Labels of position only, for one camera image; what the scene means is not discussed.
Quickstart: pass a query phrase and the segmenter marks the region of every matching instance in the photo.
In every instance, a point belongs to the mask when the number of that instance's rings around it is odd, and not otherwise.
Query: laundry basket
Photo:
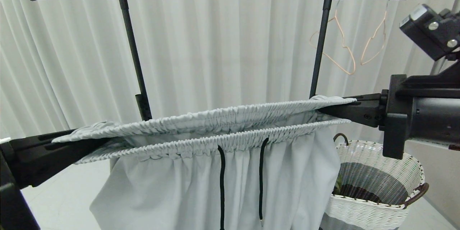
[[[384,157],[382,149],[379,143],[348,143],[346,138],[337,147],[341,195],[331,195],[320,229],[393,230],[403,223],[409,205],[420,199],[429,185],[414,156],[404,153],[402,160],[397,160]]]

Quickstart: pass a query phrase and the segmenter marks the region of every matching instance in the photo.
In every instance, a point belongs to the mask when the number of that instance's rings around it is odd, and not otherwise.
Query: gathered fabric
[[[355,99],[229,107],[54,139],[112,138],[79,163],[112,159],[90,210],[101,229],[317,230],[340,169],[317,109]]]

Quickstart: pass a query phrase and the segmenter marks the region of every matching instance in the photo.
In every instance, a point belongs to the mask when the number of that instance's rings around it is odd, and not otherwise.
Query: white floor
[[[70,166],[23,195],[42,230],[99,230],[88,207],[108,175],[108,161]],[[455,230],[425,199],[412,205],[399,229]]]

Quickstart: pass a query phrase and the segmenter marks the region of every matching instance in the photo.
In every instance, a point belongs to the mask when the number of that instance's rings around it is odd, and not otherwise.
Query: green item in basket
[[[337,180],[335,181],[335,186],[334,186],[334,190],[332,191],[332,194],[340,195],[341,188],[342,188],[342,176],[339,174],[337,175]]]

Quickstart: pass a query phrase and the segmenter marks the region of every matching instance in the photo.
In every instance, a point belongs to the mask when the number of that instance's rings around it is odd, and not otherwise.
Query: black drawstring
[[[225,191],[224,191],[224,174],[225,174],[225,155],[220,146],[217,146],[220,153],[220,230],[224,229],[224,215],[225,215]]]
[[[263,226],[263,216],[262,216],[262,200],[263,200],[263,152],[265,151],[265,146],[268,143],[268,137],[263,141],[260,148],[260,164],[259,164],[259,220],[260,224]]]

